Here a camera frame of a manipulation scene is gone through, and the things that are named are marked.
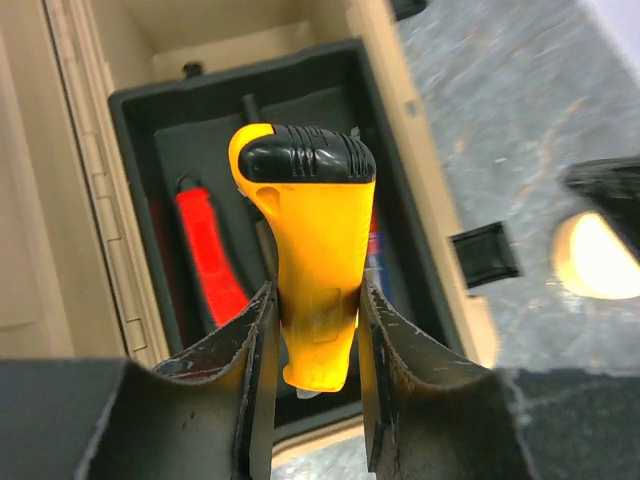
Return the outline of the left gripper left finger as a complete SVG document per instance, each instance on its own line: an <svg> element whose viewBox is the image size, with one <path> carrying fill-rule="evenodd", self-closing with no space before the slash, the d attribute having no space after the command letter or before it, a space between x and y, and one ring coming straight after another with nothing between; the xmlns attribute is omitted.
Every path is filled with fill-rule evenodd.
<svg viewBox="0 0 640 480"><path fill-rule="evenodd" d="M265 284L226 326L146 368L125 359L5 360L5 479L266 479L279 326Z"/></svg>

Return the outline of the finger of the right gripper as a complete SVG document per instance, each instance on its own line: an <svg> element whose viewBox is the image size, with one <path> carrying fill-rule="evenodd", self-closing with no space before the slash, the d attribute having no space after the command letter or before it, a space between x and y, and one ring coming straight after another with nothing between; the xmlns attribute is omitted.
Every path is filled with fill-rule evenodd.
<svg viewBox="0 0 640 480"><path fill-rule="evenodd" d="M572 165L562 183L591 202L624 240L639 239L639 156Z"/></svg>

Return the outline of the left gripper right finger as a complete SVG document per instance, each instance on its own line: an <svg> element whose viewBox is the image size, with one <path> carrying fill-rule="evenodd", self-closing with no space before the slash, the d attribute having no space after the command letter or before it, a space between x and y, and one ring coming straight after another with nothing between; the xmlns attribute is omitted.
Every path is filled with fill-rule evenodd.
<svg viewBox="0 0 640 480"><path fill-rule="evenodd" d="M379 479L635 479L634 370L488 369L361 290L368 469Z"/></svg>

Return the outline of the red utility knife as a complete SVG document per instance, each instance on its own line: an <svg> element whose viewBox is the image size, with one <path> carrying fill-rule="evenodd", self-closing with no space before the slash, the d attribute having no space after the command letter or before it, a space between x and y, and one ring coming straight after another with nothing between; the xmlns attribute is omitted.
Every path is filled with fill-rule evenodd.
<svg viewBox="0 0 640 480"><path fill-rule="evenodd" d="M225 249L211 193L194 176L183 174L177 180L175 204L204 303L213 324L224 327L249 298Z"/></svg>

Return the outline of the blue handle screwdriver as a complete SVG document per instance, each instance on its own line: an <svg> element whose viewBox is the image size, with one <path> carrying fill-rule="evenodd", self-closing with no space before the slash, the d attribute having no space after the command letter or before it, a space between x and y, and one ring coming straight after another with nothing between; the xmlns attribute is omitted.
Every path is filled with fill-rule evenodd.
<svg viewBox="0 0 640 480"><path fill-rule="evenodd" d="M371 277L371 281L379 287L382 287L385 274L384 257L380 236L376 231L371 231L369 233L366 271Z"/></svg>

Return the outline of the tan plastic toolbox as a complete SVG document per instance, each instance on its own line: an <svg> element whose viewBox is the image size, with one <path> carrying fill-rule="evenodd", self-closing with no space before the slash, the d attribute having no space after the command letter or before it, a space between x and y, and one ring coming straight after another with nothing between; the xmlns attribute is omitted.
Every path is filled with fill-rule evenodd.
<svg viewBox="0 0 640 480"><path fill-rule="evenodd" d="M461 347L493 369L477 282L517 267L502 230L462 231L407 72L389 1L5 1L1 5L1 364L174 357L162 323L110 97L356 40L398 144ZM272 460L363 430L345 419L273 440Z"/></svg>

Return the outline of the orange utility knife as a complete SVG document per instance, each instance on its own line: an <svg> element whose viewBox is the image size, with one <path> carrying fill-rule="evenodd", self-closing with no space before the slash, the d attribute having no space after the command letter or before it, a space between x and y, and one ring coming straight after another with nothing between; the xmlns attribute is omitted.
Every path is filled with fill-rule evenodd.
<svg viewBox="0 0 640 480"><path fill-rule="evenodd" d="M252 123L232 136L238 189L274 236L288 354L284 381L334 393L347 379L364 276L376 163L357 137L318 127Z"/></svg>

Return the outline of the black toolbox tray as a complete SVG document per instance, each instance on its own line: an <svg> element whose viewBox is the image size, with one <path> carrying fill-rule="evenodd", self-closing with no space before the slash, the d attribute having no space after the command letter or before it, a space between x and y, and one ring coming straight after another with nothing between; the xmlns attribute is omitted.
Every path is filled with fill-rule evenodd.
<svg viewBox="0 0 640 480"><path fill-rule="evenodd" d="M261 212L238 191L228 161L232 135L261 121L317 126L364 141L378 169L373 231L379 233L384 257L383 293L408 321L445 346L460 349L381 91L359 41L212 75L192 62L182 80L114 93L109 108L173 354L222 328L213 324L204 303L175 204L183 174L210 191L225 249L248 303L265 284L276 281L274 236ZM286 362L279 334L274 440L358 411L357 364L350 365L340 392L300 400L283 380Z"/></svg>

